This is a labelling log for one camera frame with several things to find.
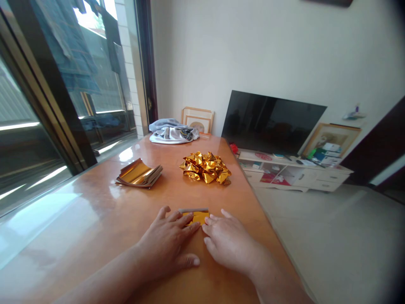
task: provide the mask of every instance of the hand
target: hand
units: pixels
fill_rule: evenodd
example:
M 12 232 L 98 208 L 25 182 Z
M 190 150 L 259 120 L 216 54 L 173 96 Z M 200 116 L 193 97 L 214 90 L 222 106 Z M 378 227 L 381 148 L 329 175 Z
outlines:
M 207 225 L 202 230 L 208 235 L 204 238 L 207 249 L 219 264 L 251 277 L 268 261 L 270 253 L 249 235 L 237 218 L 223 209 L 221 212 L 225 218 L 213 214 L 205 218 Z
M 193 219 L 192 212 L 183 216 L 176 210 L 166 218 L 169 211 L 169 206 L 162 207 L 135 245 L 135 254 L 139 259 L 138 269 L 144 282 L 200 264 L 200 259 L 195 254 L 179 255 L 181 244 L 198 230 L 200 223 L 185 226 Z

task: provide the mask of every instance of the left hand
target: left hand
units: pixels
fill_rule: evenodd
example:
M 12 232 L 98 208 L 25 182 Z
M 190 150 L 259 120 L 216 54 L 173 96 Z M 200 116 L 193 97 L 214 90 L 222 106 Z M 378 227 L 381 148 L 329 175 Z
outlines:
M 144 282 L 200 264 L 200 259 L 193 253 L 179 254 L 181 245 L 198 230 L 200 223 L 185 226 L 193 219 L 193 213 L 183 216 L 176 210 L 166 218 L 169 211 L 169 206 L 162 207 L 134 246 L 138 269 Z

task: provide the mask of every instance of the glossy table surface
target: glossy table surface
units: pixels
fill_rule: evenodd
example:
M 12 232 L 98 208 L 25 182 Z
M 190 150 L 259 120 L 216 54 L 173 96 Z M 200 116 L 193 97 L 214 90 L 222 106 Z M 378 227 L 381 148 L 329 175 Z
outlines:
M 211 151 L 232 172 L 231 185 L 207 185 L 183 176 L 178 167 L 191 152 Z M 120 169 L 142 158 L 163 166 L 150 190 L 115 184 Z M 227 142 L 200 137 L 181 145 L 140 142 L 91 168 L 0 223 L 0 302 L 52 302 L 135 244 L 164 205 L 221 208 L 239 218 L 297 281 L 299 278 Z M 130 303 L 258 303 L 252 283 L 218 265 L 208 253 L 201 229 L 182 248 L 201 265 L 149 283 Z

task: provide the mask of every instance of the glass pane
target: glass pane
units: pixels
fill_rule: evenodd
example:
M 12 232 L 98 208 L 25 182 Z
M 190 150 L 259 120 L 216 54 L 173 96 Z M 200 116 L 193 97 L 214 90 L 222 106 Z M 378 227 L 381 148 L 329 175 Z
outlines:
M 31 1 L 90 144 L 98 149 L 130 132 L 119 77 L 126 72 L 114 1 L 101 1 L 105 9 L 77 3 Z
M 0 58 L 0 216 L 72 175 Z

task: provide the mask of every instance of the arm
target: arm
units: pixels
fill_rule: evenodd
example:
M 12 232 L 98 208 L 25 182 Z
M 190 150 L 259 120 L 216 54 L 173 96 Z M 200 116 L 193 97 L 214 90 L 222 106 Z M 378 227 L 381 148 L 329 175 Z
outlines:
M 143 283 L 183 268 L 198 266 L 199 258 L 192 253 L 179 255 L 181 244 L 200 226 L 189 223 L 193 214 L 183 217 L 168 206 L 160 209 L 141 240 L 94 273 L 55 303 L 102 304 L 124 303 Z
M 221 212 L 225 218 L 211 214 L 205 218 L 207 225 L 202 226 L 208 235 L 204 242 L 214 260 L 249 277 L 262 303 L 313 303 L 237 218 L 223 209 Z

